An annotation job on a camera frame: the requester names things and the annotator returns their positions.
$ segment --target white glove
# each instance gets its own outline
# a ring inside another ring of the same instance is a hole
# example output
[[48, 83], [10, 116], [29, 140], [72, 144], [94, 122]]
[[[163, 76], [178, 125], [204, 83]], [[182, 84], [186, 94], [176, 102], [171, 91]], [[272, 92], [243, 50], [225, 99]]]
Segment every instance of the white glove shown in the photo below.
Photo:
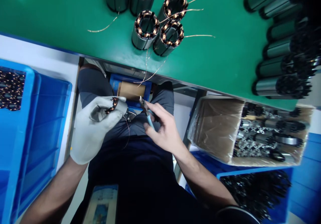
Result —
[[[98, 154], [106, 133], [125, 114], [115, 109], [100, 122], [90, 119], [90, 114], [95, 107], [111, 108], [113, 106], [113, 97], [96, 97], [76, 115], [70, 156], [77, 164], [86, 164]], [[118, 98], [124, 102], [126, 101], [125, 97]]]

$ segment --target pliers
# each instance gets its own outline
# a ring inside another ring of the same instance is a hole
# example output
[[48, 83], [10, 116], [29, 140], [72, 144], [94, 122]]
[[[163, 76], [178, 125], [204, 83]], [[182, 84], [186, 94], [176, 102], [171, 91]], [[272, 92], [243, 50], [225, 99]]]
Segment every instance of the pliers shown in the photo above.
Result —
[[147, 116], [147, 121], [149, 123], [149, 125], [155, 130], [153, 122], [151, 121], [151, 115], [153, 115], [154, 113], [148, 109], [147, 104], [145, 103], [145, 101], [143, 100], [143, 98], [140, 96], [139, 97], [139, 102], [140, 102], [140, 106], [143, 109], [143, 111], [145, 112], [146, 116]]

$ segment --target person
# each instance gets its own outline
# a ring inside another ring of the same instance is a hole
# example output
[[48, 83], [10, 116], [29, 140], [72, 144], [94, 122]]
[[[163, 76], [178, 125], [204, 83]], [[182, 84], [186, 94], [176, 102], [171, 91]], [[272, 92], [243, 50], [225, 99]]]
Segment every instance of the person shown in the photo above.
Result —
[[[113, 194], [104, 192], [97, 199], [94, 195], [102, 187], [111, 190], [110, 186], [117, 190], [113, 206], [116, 223], [258, 223], [238, 207], [225, 186], [183, 144], [173, 117], [171, 82], [157, 86], [147, 102], [159, 119], [153, 123], [155, 130], [141, 113], [129, 123], [128, 131], [124, 113], [117, 109], [93, 123], [89, 118], [92, 109], [97, 105], [111, 107], [113, 96], [98, 67], [81, 67], [78, 88], [83, 109], [76, 115], [70, 156], [28, 208], [22, 224], [60, 223], [88, 163], [85, 196], [71, 223], [110, 223], [106, 218], [112, 205], [105, 205], [103, 196]], [[178, 185], [172, 155], [196, 198]], [[86, 222], [89, 212], [94, 219]]]

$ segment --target brown cardboard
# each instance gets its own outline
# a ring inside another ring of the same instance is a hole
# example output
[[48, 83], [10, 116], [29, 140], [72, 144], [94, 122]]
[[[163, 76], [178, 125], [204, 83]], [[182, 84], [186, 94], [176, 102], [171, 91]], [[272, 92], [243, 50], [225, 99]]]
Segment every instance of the brown cardboard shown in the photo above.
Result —
[[[309, 130], [289, 133], [304, 140], [302, 147], [279, 145], [281, 150], [290, 153], [294, 162], [278, 162], [267, 157], [233, 157], [234, 144], [239, 129], [244, 102], [235, 99], [215, 99], [203, 97], [197, 105], [188, 138], [193, 144], [205, 150], [214, 158], [235, 166], [292, 166], [299, 165], [307, 143]], [[313, 106], [297, 105], [301, 114], [288, 120], [302, 120], [311, 123]]]
[[139, 86], [139, 84], [122, 81], [119, 83], [117, 96], [126, 97], [128, 100], [139, 101], [139, 97], [144, 96], [145, 88], [145, 85]]

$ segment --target green workbench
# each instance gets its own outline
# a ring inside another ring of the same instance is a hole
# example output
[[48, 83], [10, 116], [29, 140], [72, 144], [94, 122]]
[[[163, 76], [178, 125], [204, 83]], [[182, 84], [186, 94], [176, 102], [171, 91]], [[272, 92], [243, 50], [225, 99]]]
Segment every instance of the green workbench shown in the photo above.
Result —
[[[152, 11], [159, 13], [164, 0], [155, 0]], [[167, 58], [157, 74], [242, 99], [292, 110], [296, 100], [269, 100], [255, 96], [255, 66], [271, 20], [249, 14], [243, 0], [197, 0], [189, 5], [181, 23], [185, 38]], [[134, 48], [131, 32], [135, 17], [129, 9], [118, 16], [104, 0], [0, 0], [0, 33], [45, 46], [145, 70], [146, 51]], [[151, 53], [148, 72], [155, 72], [166, 57]]]

